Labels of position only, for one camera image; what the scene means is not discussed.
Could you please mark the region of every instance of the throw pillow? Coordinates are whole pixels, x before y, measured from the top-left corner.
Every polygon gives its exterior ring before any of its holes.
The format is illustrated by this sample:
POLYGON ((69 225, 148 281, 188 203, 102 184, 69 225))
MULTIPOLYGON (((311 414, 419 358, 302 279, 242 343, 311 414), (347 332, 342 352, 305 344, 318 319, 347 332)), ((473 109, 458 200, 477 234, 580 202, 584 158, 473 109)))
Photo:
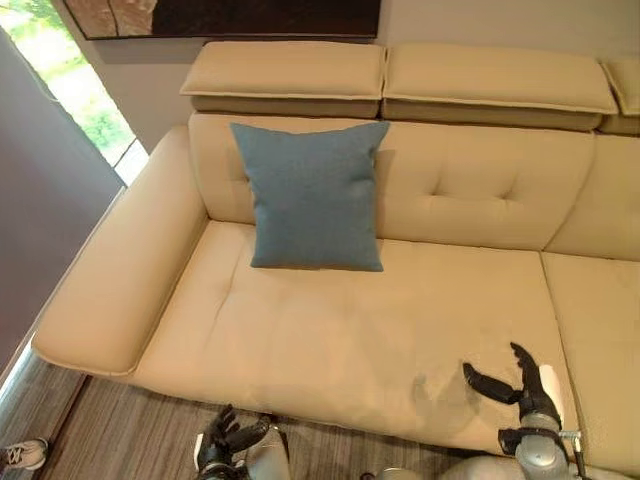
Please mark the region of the throw pillow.
POLYGON ((382 271, 374 155, 388 122, 302 134, 231 129, 254 194, 253 267, 382 271))

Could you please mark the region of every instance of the beige leather sofa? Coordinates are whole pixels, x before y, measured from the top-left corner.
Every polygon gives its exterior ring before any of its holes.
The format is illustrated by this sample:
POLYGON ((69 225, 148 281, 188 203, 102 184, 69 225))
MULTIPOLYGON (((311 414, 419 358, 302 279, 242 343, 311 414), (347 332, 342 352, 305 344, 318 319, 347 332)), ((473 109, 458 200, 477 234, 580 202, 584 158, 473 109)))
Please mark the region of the beige leather sofa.
MULTIPOLYGON (((345 128, 373 121, 371 103, 403 85, 383 87, 400 75, 394 49, 254 48, 205 48, 183 88, 201 111, 94 234, 43 315, 38 354, 167 395, 498 453, 517 409, 467 388, 461 364, 518 385, 515 341, 555 368, 565 428, 584 431, 589 462, 640 474, 640 139, 566 131, 560 107, 564 131, 394 120, 376 158, 384 272, 255 269, 229 122, 345 128), (271 116, 238 115, 253 105, 271 116)), ((593 65, 567 67, 591 75, 596 97, 572 101, 613 111, 593 65)), ((539 86, 510 95, 527 84, 539 86)), ((532 95, 546 107, 557 96, 532 95)))

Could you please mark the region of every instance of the wall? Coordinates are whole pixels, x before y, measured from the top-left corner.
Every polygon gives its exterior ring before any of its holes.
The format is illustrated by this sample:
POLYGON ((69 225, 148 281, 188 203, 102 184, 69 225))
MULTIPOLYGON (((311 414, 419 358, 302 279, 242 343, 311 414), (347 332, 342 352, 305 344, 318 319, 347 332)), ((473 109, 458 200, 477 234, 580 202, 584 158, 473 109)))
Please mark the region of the wall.
MULTIPOLYGON (((87 42, 53 0, 148 150, 191 107, 178 89, 203 39, 87 42)), ((447 42, 640 55, 639 0, 382 0, 377 43, 447 42)))
POLYGON ((0 29, 0 376, 122 182, 0 29))

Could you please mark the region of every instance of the green foliage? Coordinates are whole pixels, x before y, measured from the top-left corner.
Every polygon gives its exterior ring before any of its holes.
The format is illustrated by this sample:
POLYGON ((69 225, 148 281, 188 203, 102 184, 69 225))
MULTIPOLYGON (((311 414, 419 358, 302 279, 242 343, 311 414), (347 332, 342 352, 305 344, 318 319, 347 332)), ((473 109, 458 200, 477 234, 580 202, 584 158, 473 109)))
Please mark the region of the green foliage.
POLYGON ((101 151, 133 139, 131 130, 120 113, 97 102, 88 104, 74 118, 101 151))
POLYGON ((9 32, 16 41, 20 41, 21 38, 26 36, 37 35, 46 28, 65 32, 69 40, 73 41, 60 15, 51 5, 50 0, 10 0, 9 8, 16 12, 24 12, 31 15, 29 22, 14 27, 9 32))

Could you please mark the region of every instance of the white shoe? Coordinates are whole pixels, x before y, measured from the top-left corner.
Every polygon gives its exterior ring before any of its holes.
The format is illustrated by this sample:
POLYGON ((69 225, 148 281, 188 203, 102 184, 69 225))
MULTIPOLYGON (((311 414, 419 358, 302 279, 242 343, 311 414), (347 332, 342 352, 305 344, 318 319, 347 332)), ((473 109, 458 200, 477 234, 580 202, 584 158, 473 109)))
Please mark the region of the white shoe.
POLYGON ((44 438, 27 440, 4 447, 7 457, 7 470, 24 468, 25 470, 37 470, 47 461, 49 444, 44 438))

